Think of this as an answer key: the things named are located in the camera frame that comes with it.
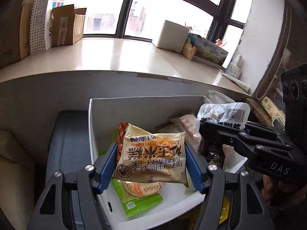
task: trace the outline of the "white box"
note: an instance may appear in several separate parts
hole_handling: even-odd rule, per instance
[[[155,126],[169,123],[169,118],[181,113],[193,112],[197,115],[202,104],[203,96],[91,99],[88,118],[92,163],[97,159],[98,151],[106,150],[112,142],[116,142],[119,122],[129,122],[154,132]],[[233,163],[227,163],[232,173],[236,173],[247,160],[237,153],[234,156]],[[126,216],[112,183],[99,196],[99,200],[112,229],[144,230],[182,215],[202,203],[205,198],[198,191],[190,196],[186,196],[184,192],[183,184],[166,183],[160,192],[163,202],[132,218]]]
[[[161,30],[153,37],[152,43],[158,48],[181,53],[188,33],[189,28],[165,20]]]

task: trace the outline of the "white countertop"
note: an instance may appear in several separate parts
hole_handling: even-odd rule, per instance
[[[74,70],[158,74],[216,85],[247,95],[214,67],[189,61],[182,54],[156,48],[152,43],[116,38],[83,38],[71,46],[53,47],[27,56],[0,69],[0,82]]]

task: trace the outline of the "white cardboard box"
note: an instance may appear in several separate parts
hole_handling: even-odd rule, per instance
[[[91,99],[89,136],[92,163],[97,159],[98,151],[108,149],[116,141],[119,122],[129,122],[154,132],[155,126],[168,123],[169,118],[181,113],[197,115],[202,104],[203,96]],[[236,173],[247,160],[237,153],[234,156],[233,163],[228,163],[232,173]],[[166,223],[203,202],[205,196],[198,191],[190,196],[186,196],[184,191],[183,184],[166,183],[160,192],[163,201],[130,219],[112,183],[99,196],[99,200],[112,229],[144,230]]]

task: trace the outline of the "barcode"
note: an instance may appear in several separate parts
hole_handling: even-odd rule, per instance
[[[126,204],[128,209],[134,208],[135,207],[135,203],[133,201],[130,201]]]
[[[226,109],[224,117],[234,122],[243,122],[245,110],[242,109]]]

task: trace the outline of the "yellow package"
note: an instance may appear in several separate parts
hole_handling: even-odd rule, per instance
[[[264,99],[261,102],[261,106],[270,116],[271,119],[274,119],[276,117],[277,112],[279,111],[278,107],[269,97],[264,97]]]
[[[185,162],[184,132],[148,134],[129,124],[113,178],[138,183],[183,183],[188,187]]]
[[[221,224],[228,218],[229,205],[230,205],[229,200],[226,198],[226,196],[224,196],[219,224]],[[190,211],[186,212],[185,214],[179,216],[180,220],[186,220],[186,219],[190,220],[188,230],[193,230],[195,228],[197,218],[199,217],[199,213],[201,211],[201,207],[202,205],[200,204],[194,207],[193,209],[191,209]]]

